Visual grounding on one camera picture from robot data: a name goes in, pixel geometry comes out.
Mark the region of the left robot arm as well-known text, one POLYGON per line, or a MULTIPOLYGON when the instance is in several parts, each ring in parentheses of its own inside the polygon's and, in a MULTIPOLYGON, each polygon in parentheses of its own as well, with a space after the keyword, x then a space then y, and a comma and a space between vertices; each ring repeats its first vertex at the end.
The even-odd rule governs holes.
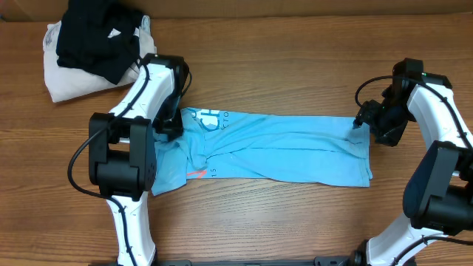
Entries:
POLYGON ((89 178, 112 212, 119 253, 116 265, 155 265, 148 194, 157 173, 154 135, 183 133, 178 105, 190 78, 184 58, 148 54, 123 100, 89 120, 89 178))

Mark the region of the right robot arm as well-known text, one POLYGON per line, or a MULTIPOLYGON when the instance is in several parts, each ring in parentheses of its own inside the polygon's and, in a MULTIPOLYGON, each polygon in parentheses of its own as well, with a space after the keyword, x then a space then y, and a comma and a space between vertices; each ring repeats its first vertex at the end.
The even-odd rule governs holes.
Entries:
POLYGON ((396 146, 408 122, 419 125, 426 153, 406 185, 403 213, 382 233, 363 241, 340 265, 415 265, 415 255, 438 241, 472 230, 472 133, 445 75, 425 72, 405 58, 392 68, 382 102, 359 103, 354 128, 367 124, 376 143, 396 146))

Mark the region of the light blue t-shirt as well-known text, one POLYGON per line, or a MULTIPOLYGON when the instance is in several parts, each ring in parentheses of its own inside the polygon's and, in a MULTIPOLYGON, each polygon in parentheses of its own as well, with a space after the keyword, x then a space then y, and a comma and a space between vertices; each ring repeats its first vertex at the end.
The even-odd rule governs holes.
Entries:
POLYGON ((191 179, 257 178, 288 183, 367 187, 368 126, 351 117, 278 116, 212 109, 181 111, 183 135, 155 135, 153 195, 191 179))

